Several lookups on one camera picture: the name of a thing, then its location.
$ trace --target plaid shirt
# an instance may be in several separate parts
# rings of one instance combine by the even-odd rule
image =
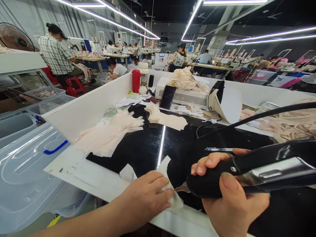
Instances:
[[[52,68],[53,74],[64,75],[73,71],[74,66],[69,61],[73,58],[73,55],[54,37],[49,34],[40,37],[39,45],[49,66]]]

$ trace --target yellow tape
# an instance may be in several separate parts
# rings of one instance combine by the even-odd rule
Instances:
[[[49,223],[48,227],[46,227],[46,228],[49,228],[49,227],[51,227],[51,226],[53,226],[53,225],[56,225],[57,222],[58,222],[58,220],[60,219],[60,217],[61,217],[61,215],[56,215],[56,216],[54,217],[54,219]]]

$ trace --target smartphone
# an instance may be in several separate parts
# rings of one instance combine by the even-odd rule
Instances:
[[[168,109],[168,110],[171,108],[171,104],[172,104],[176,90],[177,90],[176,87],[165,86],[165,90],[159,104],[160,108]]]

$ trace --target hand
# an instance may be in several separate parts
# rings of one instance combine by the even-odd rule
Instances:
[[[150,171],[134,180],[127,189],[111,203],[116,205],[118,219],[124,233],[132,232],[151,221],[170,207],[168,200],[174,190],[161,188],[169,183],[162,173]]]
[[[249,152],[246,149],[233,149],[236,155]],[[203,176],[207,168],[215,168],[220,161],[233,157],[229,153],[215,152],[201,158],[192,165],[191,174]],[[245,194],[237,179],[222,173],[220,189],[223,198],[202,199],[210,221],[220,237],[245,237],[250,224],[269,206],[269,194]]]

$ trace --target red bottle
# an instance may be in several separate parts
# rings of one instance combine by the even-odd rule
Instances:
[[[141,71],[139,71],[138,69],[134,69],[132,71],[132,84],[133,84],[133,92],[134,93],[138,93],[140,84],[141,84]]]

